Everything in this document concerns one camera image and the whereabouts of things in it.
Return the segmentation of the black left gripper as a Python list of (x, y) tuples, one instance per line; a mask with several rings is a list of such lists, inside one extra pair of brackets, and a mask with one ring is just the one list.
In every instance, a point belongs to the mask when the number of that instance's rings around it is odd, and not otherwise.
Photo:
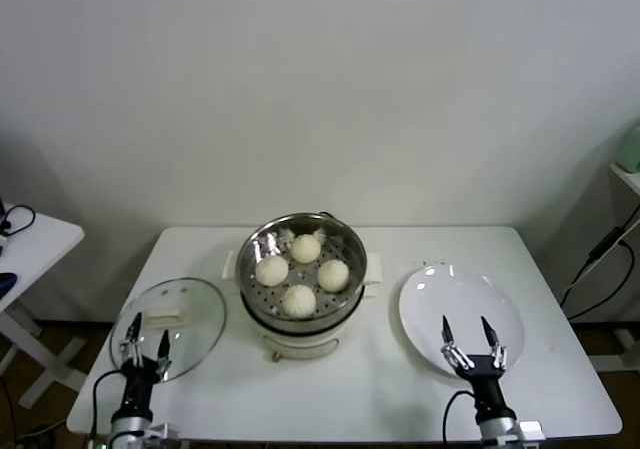
[(160, 382), (160, 374), (165, 374), (171, 365), (169, 331), (165, 329), (162, 334), (156, 362), (146, 356), (142, 357), (141, 326), (142, 313), (138, 312), (119, 343), (123, 363), (120, 372), (126, 379), (119, 412), (150, 412), (153, 386)]

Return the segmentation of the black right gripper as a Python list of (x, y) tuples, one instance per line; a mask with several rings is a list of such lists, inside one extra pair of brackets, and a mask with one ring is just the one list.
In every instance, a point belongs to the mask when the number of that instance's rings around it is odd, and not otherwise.
[(448, 364), (457, 369), (457, 375), (471, 385), (477, 417), (514, 417), (515, 412), (507, 406), (499, 384), (503, 369), (507, 367), (507, 348), (484, 316), (481, 322), (491, 356), (469, 358), (455, 343), (446, 316), (442, 316), (441, 353)]

